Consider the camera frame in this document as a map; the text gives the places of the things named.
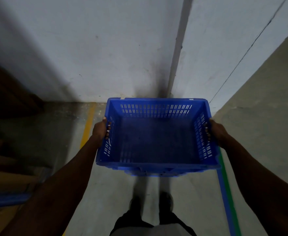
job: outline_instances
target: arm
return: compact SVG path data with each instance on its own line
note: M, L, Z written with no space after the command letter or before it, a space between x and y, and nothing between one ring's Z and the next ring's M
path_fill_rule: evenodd
M62 235L86 190L106 122L96 123L92 136L76 156L50 177L1 232L5 235Z
M255 160L223 125L210 122L213 135L227 152L241 194L268 235L288 235L288 184Z

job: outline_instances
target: hand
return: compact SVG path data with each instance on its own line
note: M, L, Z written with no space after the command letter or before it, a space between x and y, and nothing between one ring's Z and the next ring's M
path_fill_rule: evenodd
M92 137L99 140L99 147L102 145L103 138L107 134L106 123L107 123L107 118L104 117L101 122L98 122L95 124L94 129L93 129Z
M216 123L212 118L209 119L211 123L211 132L216 137L218 145L224 148L226 140L230 137L224 126L220 123Z

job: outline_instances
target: person's left hand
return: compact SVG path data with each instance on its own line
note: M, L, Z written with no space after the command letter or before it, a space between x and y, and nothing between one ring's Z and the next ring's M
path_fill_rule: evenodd
M99 140L99 147L102 145L103 138L107 134L106 123L107 118L104 117L101 122L95 124L93 129L92 136Z

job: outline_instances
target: blue plastic crate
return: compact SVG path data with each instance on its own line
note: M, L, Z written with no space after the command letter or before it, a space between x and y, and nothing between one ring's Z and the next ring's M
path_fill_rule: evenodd
M211 117L205 99L110 98L109 138L96 164L137 176L178 176L219 169L219 149L203 124Z

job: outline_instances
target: black shoe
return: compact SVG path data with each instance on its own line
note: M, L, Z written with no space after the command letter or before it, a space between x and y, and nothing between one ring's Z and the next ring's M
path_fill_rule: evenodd
M173 200L171 194L161 192L159 195L159 212L172 212Z
M141 209L142 209L141 199L139 198L139 196L136 195L130 201L129 210L135 212L136 214L138 213L142 215Z

